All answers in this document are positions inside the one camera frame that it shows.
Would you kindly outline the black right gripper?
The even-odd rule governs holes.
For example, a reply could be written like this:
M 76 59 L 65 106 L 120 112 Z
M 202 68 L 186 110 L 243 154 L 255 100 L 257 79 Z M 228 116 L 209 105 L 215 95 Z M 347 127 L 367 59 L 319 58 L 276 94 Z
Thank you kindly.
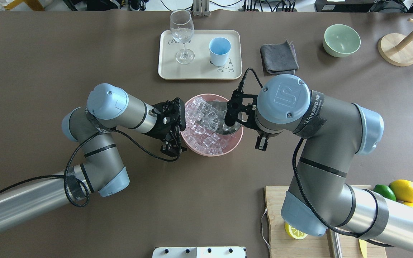
M 253 102 L 249 103 L 248 105 L 243 105 L 243 99 L 252 98 Z M 231 96 L 231 99 L 227 102 L 227 112 L 225 115 L 225 124 L 228 127 L 233 126 L 236 123 L 243 125 L 246 128 L 254 129 L 256 131 L 260 131 L 259 127 L 257 126 L 255 114 L 257 111 L 257 98 L 258 95 L 252 94 L 245 94 L 243 91 L 234 90 Z M 246 122 L 242 121 L 239 118 L 239 115 L 244 112 L 248 119 Z M 266 151 L 267 144 L 268 144 L 269 134 L 261 132 L 256 141 L 255 148 L 260 151 Z

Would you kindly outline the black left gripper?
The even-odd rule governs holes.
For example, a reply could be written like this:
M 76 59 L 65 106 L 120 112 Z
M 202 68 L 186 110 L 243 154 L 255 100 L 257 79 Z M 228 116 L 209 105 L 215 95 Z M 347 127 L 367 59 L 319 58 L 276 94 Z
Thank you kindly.
M 187 151 L 180 139 L 180 132 L 186 128 L 185 103 L 176 97 L 172 101 L 155 104 L 150 114 L 156 116 L 156 122 L 149 136 L 162 140 L 162 154 L 179 158 L 180 153 Z

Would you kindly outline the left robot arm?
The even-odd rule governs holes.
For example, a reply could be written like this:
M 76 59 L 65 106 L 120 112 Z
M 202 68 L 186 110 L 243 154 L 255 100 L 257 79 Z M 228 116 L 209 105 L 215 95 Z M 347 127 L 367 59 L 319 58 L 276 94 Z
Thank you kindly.
M 118 126 L 161 140 L 168 162 L 186 150 L 181 145 L 186 122 L 180 98 L 149 105 L 122 88 L 99 84 L 86 106 L 74 109 L 62 121 L 67 138 L 79 143 L 64 170 L 0 191 L 0 233 L 66 204 L 84 207 L 93 192 L 106 197 L 125 189 L 130 180 L 112 136 L 123 134 Z

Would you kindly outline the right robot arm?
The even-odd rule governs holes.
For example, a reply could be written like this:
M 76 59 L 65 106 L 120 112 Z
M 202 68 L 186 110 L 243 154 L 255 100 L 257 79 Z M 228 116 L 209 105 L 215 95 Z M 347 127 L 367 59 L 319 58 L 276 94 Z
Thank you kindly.
M 283 220 L 313 236 L 330 229 L 413 252 L 413 208 L 345 183 L 354 155 L 367 155 L 380 142 L 380 114 L 310 90 L 295 75 L 275 76 L 258 95 L 244 93 L 245 79 L 227 103 L 225 123 L 256 130 L 262 151 L 284 130 L 300 137 Z

